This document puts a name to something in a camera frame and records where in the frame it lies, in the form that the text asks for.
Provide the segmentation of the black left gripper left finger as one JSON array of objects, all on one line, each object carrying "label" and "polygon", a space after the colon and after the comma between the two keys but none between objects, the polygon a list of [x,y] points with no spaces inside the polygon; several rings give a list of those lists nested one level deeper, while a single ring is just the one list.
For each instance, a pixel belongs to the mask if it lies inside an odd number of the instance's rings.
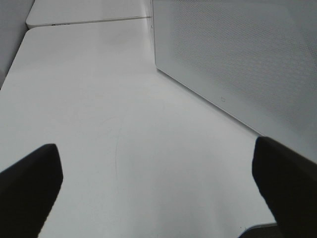
[{"label": "black left gripper left finger", "polygon": [[63,182],[55,144],[45,144],[0,174],[0,236],[36,238]]}]

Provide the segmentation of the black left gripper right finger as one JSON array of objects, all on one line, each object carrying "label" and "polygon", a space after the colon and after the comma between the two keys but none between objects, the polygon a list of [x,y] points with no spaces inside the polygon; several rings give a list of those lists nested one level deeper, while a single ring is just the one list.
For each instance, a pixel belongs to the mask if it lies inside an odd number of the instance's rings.
[{"label": "black left gripper right finger", "polygon": [[317,165],[269,138],[255,143],[252,175],[286,238],[317,236]]}]

